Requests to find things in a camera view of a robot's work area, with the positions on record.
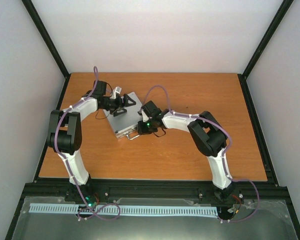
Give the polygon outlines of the aluminium poker case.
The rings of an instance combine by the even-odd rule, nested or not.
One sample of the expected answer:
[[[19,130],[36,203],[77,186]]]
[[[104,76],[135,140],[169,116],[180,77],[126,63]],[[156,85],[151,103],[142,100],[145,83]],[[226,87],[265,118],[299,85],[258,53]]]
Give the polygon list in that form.
[[[126,112],[118,116],[109,115],[109,111],[106,110],[103,110],[103,112],[117,139],[127,138],[128,140],[134,140],[140,136],[137,127],[138,122],[142,120],[142,116],[138,114],[142,103],[134,91],[127,95],[135,101],[135,105],[125,107]]]

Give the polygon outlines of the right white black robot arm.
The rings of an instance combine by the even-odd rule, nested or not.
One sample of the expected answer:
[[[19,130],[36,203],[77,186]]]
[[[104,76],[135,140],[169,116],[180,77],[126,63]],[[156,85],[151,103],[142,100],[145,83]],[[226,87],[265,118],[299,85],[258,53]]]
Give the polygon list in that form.
[[[235,187],[226,157],[227,141],[231,138],[210,112],[185,114],[169,109],[162,111],[149,101],[138,114],[142,117],[137,123],[139,135],[156,135],[159,129],[164,134],[167,129],[190,133],[199,152],[207,157],[215,198],[222,203],[232,194]]]

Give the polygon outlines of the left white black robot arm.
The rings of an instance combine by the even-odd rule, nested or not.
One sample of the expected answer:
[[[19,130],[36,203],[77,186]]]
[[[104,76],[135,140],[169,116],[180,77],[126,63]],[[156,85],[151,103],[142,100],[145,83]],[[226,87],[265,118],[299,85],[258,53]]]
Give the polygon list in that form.
[[[140,106],[140,101],[133,92],[120,95],[120,87],[114,88],[107,96],[107,86],[107,82],[96,80],[93,88],[78,102],[63,110],[53,110],[49,118],[46,144],[61,158],[69,175],[69,182],[79,186],[76,195],[85,202],[93,198],[94,188],[86,184],[90,174],[84,166],[80,152],[81,122],[98,110],[105,110],[117,118],[126,117],[132,112],[130,108]]]

